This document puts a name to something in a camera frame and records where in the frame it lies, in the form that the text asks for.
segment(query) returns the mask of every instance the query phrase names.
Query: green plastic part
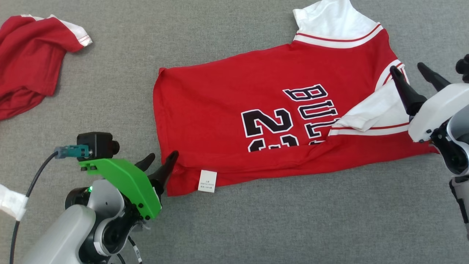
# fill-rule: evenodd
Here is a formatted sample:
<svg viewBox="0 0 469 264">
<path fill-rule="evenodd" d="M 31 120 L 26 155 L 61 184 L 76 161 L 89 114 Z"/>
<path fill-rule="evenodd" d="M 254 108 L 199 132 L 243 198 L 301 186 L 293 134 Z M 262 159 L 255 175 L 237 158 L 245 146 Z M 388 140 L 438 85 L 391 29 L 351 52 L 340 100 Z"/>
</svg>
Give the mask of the green plastic part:
<svg viewBox="0 0 469 264">
<path fill-rule="evenodd" d="M 101 175 L 137 205 L 144 218 L 156 218 L 161 203 L 146 174 L 124 159 L 97 159 L 78 162 L 88 175 Z"/>
</svg>

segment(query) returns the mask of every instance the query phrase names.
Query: gray fabric surface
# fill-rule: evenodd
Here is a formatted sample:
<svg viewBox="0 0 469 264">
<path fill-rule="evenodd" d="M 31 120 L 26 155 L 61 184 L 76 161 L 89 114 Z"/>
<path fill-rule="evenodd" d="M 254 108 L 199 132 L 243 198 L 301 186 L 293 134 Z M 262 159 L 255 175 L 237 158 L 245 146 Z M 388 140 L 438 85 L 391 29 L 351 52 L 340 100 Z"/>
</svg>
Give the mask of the gray fabric surface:
<svg viewBox="0 0 469 264">
<path fill-rule="evenodd" d="M 54 14 L 84 27 L 94 43 L 66 55 L 54 97 L 0 122 L 0 183 L 25 193 L 54 147 L 73 144 L 82 132 L 111 132 L 121 144 L 120 158 L 159 157 L 152 111 L 158 68 L 290 42 L 297 30 L 291 10 L 311 3 L 2 0 L 1 23 L 18 14 Z M 352 3 L 388 30 L 419 92 L 435 93 L 419 75 L 419 61 L 460 81 L 454 65 L 469 53 L 467 0 Z M 257 180 L 215 194 L 164 196 L 151 231 L 133 238 L 144 263 L 468 263 L 469 242 L 449 176 L 438 155 L 424 155 Z M 73 159 L 47 166 L 20 225 L 17 260 L 63 212 L 68 192 L 94 179 Z M 13 225 L 0 212 L 1 264 L 8 261 Z M 123 256 L 136 264 L 130 246 Z"/>
</svg>

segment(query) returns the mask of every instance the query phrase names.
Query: robotic arm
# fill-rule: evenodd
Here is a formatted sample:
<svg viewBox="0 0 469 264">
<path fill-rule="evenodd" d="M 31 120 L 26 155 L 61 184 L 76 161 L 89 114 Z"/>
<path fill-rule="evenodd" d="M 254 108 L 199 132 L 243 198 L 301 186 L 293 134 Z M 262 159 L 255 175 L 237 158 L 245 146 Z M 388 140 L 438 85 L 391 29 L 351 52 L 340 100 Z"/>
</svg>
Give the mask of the robotic arm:
<svg viewBox="0 0 469 264">
<path fill-rule="evenodd" d="M 390 69 L 409 115 L 408 133 L 414 142 L 430 140 L 453 173 L 449 186 L 459 204 L 469 240 L 469 54 L 456 64 L 456 71 L 463 75 L 462 84 L 451 84 L 422 62 L 417 67 L 437 90 L 428 100 L 415 92 L 396 67 Z"/>
<path fill-rule="evenodd" d="M 144 227 L 161 210 L 161 194 L 178 152 L 147 176 L 155 155 L 135 165 L 112 159 L 119 144 L 109 133 L 80 134 L 77 145 L 57 148 L 56 158 L 77 157 L 82 171 L 100 174 L 92 186 L 72 190 L 65 211 L 24 257 L 24 264 L 106 264 L 118 254 L 129 233 Z M 139 262 L 142 260 L 136 251 Z"/>
</svg>

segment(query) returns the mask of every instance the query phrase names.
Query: black cable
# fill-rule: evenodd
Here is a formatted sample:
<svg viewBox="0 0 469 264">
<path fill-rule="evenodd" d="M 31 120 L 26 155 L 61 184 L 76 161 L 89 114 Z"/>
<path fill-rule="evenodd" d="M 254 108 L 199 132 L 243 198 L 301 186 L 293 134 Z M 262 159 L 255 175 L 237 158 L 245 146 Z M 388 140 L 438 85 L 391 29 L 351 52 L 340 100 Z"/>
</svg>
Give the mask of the black cable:
<svg viewBox="0 0 469 264">
<path fill-rule="evenodd" d="M 140 250 L 138 250 L 137 245 L 135 244 L 135 242 L 132 240 L 130 236 L 128 236 L 127 239 L 129 240 L 130 244 L 134 248 L 135 255 L 137 256 L 137 259 L 138 259 L 138 264 L 143 264 L 142 257 L 140 256 Z"/>
<path fill-rule="evenodd" d="M 44 170 L 45 166 L 51 161 L 55 156 L 57 156 L 58 152 L 52 153 L 45 161 L 42 163 L 41 167 L 39 170 L 36 172 L 36 175 L 34 175 L 34 178 L 32 179 L 31 185 L 26 192 L 26 198 L 29 198 L 29 196 L 32 193 L 32 190 L 34 186 L 36 185 L 36 182 L 38 181 L 39 175 L 41 175 L 41 172 Z M 15 245 L 16 245 L 16 237 L 18 236 L 18 228 L 20 226 L 20 221 L 17 221 L 15 223 L 15 227 L 13 228 L 13 236 L 11 238 L 11 248 L 10 248 L 10 264 L 13 264 L 13 259 L 15 257 Z"/>
<path fill-rule="evenodd" d="M 117 253 L 117 257 L 121 260 L 122 264 L 125 264 L 124 258 L 119 253 Z"/>
</svg>

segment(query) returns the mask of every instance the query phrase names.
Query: clothing care label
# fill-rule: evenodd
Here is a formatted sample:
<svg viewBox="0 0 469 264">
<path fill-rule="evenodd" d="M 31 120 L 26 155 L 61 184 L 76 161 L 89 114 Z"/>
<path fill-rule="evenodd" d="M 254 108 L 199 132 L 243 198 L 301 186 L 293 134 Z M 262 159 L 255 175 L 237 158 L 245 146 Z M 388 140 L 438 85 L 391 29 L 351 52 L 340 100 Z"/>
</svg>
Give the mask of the clothing care label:
<svg viewBox="0 0 469 264">
<path fill-rule="evenodd" d="M 200 171 L 199 191 L 215 192 L 215 182 L 217 181 L 217 173 L 214 171 Z"/>
</svg>

